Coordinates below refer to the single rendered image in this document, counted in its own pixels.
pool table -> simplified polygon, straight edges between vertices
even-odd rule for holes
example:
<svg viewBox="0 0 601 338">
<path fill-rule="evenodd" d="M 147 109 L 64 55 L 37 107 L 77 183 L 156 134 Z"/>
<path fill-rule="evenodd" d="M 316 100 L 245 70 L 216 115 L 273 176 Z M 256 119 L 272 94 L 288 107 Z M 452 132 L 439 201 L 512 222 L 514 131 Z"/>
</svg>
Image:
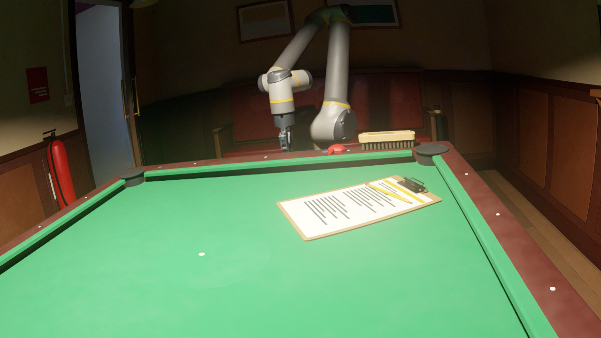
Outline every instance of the pool table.
<svg viewBox="0 0 601 338">
<path fill-rule="evenodd" d="M 558 314 L 556 303 L 579 316 L 584 302 L 445 144 L 451 149 L 434 157 L 434 167 L 415 162 L 411 150 L 352 148 L 149 166 L 145 182 L 127 188 L 116 177 L 0 248 L 0 334 L 557 337 L 576 330 L 582 316 Z M 442 201 L 314 241 L 303 241 L 276 205 L 392 175 L 425 182 Z M 492 202 L 479 210 L 473 201 L 483 200 Z M 525 248 L 512 248 L 520 241 Z M 524 250 L 533 256 L 516 258 Z M 552 296 L 550 283 L 558 287 Z"/>
</svg>

wooden floor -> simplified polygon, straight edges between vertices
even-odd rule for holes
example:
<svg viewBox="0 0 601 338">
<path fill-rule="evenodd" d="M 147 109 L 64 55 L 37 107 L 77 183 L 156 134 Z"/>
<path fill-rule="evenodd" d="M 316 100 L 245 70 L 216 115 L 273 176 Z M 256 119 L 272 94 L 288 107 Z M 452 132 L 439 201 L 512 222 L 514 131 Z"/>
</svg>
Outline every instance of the wooden floor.
<svg viewBox="0 0 601 338">
<path fill-rule="evenodd" d="M 601 319 L 601 271 L 496 170 L 478 174 Z"/>
</svg>

beige wall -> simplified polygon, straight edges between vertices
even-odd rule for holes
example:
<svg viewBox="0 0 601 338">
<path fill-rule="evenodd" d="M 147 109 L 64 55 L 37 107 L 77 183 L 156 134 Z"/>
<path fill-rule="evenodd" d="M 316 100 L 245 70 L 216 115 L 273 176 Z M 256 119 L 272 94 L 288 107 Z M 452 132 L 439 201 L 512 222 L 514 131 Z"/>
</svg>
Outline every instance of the beige wall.
<svg viewBox="0 0 601 338">
<path fill-rule="evenodd" d="M 140 105 L 255 79 L 291 37 L 238 43 L 236 6 L 258 0 L 159 1 L 134 11 Z M 482 0 L 399 0 L 403 29 L 353 30 L 350 67 L 490 70 Z M 322 0 L 292 0 L 294 27 Z M 328 33 L 322 31 L 296 65 L 324 70 Z"/>
<path fill-rule="evenodd" d="M 63 0 L 68 79 L 69 26 Z M 25 69 L 47 67 L 50 100 L 29 104 Z M 69 92 L 73 89 L 69 83 Z M 60 0 L 0 1 L 0 156 L 42 141 L 42 133 L 78 128 L 66 94 Z"/>
<path fill-rule="evenodd" d="M 601 85 L 595 0 L 484 0 L 492 69 Z"/>
</svg>

white paper sheet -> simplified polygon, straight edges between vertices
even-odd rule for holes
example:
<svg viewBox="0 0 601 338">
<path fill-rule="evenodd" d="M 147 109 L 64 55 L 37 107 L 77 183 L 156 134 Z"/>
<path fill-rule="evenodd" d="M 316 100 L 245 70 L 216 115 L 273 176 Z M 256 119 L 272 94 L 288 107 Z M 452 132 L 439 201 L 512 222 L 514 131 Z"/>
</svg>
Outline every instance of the white paper sheet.
<svg viewBox="0 0 601 338">
<path fill-rule="evenodd" d="M 413 204 L 363 184 L 285 201 L 281 206 L 305 237 L 311 238 L 375 221 L 432 201 L 423 194 L 414 194 L 424 201 L 421 203 L 401 192 L 394 184 L 385 183 L 385 180 L 396 184 L 396 180 L 391 177 L 370 184 L 404 197 Z"/>
</svg>

black metal clip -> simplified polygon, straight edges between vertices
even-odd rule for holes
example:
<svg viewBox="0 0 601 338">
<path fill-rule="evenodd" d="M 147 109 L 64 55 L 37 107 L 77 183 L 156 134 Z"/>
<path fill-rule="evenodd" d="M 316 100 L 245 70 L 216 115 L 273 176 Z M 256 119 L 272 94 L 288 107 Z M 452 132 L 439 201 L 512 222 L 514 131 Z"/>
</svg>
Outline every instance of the black metal clip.
<svg viewBox="0 0 601 338">
<path fill-rule="evenodd" d="M 424 182 L 411 177 L 410 179 L 408 179 L 407 177 L 403 177 L 404 180 L 402 181 L 398 181 L 397 183 L 404 186 L 405 188 L 413 191 L 416 194 L 420 194 L 422 192 L 426 192 L 427 189 L 424 186 Z"/>
</svg>

